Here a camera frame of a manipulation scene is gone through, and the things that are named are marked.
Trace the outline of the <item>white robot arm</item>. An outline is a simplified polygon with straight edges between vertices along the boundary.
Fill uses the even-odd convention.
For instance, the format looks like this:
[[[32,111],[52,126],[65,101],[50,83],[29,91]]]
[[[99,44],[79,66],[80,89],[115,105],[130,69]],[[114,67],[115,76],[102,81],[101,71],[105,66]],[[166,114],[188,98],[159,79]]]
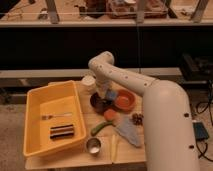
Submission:
[[[115,82],[142,98],[147,171],[200,171],[189,97],[180,85],[118,68],[108,51],[88,67],[99,94]]]

